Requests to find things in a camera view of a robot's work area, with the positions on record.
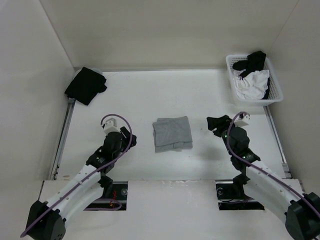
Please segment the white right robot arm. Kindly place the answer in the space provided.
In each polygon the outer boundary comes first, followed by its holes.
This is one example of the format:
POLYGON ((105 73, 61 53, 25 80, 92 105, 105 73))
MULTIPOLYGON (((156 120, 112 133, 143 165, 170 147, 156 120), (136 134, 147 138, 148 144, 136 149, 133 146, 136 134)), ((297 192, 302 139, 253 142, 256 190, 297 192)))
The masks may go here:
POLYGON ((208 130, 223 140, 232 165, 240 172, 232 180, 228 203, 252 198, 276 215, 294 240, 318 240, 320 197, 285 183, 249 148, 250 139, 241 127, 249 119, 250 114, 245 111, 234 118, 228 115, 206 118, 208 130))

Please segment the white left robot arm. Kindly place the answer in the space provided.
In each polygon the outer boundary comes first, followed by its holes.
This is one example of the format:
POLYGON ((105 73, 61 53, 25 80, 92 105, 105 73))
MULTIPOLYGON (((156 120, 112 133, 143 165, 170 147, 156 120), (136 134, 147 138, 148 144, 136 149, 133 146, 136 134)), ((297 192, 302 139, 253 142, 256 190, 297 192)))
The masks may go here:
POLYGON ((107 176, 116 161, 137 144, 131 128, 107 130, 103 145, 85 162, 82 169, 60 191, 30 207, 22 237, 34 240, 61 240, 73 217, 97 199, 112 195, 113 180, 107 176))

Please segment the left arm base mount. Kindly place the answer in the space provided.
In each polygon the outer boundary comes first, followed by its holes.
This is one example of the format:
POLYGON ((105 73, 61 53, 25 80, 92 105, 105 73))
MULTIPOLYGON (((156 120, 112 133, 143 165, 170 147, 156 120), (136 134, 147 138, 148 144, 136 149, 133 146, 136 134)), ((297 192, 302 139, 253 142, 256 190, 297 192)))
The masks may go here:
POLYGON ((100 198, 93 201, 85 211, 126 211, 129 183, 109 182, 100 198))

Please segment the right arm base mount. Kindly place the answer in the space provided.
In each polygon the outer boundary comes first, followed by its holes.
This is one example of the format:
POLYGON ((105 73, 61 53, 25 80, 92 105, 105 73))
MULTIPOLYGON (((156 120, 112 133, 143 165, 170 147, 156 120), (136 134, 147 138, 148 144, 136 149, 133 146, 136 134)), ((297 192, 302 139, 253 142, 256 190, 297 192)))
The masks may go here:
POLYGON ((232 180, 218 180, 215 182, 218 209, 220 211, 264 211, 265 207, 249 197, 244 192, 244 185, 248 177, 240 174, 232 180))

